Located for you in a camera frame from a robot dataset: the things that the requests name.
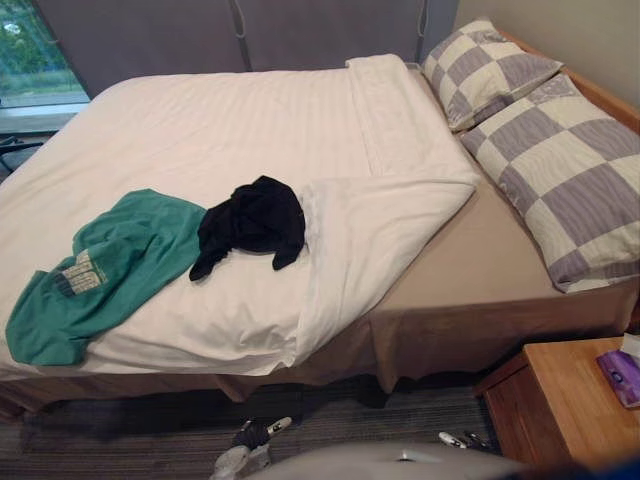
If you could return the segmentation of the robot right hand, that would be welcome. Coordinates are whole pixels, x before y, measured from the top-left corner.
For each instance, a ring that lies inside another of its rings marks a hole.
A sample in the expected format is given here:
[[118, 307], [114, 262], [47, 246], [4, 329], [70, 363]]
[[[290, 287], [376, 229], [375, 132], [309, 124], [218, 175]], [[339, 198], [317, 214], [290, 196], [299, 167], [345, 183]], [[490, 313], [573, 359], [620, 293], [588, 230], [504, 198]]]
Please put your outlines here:
[[490, 451], [491, 445], [478, 434], [465, 430], [462, 436], [455, 436], [451, 433], [441, 431], [438, 439], [445, 445], [460, 448], [474, 449], [479, 451]]

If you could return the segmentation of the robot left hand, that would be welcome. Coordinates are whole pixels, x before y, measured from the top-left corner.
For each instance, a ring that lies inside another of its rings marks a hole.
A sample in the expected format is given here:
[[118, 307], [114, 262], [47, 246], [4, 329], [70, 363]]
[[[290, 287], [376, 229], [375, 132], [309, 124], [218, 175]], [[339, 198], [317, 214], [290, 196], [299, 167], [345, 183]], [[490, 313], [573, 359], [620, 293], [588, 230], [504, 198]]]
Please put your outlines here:
[[252, 419], [244, 422], [232, 439], [231, 447], [246, 447], [250, 451], [268, 444], [275, 436], [290, 427], [293, 419], [283, 417], [271, 423], [261, 423]]

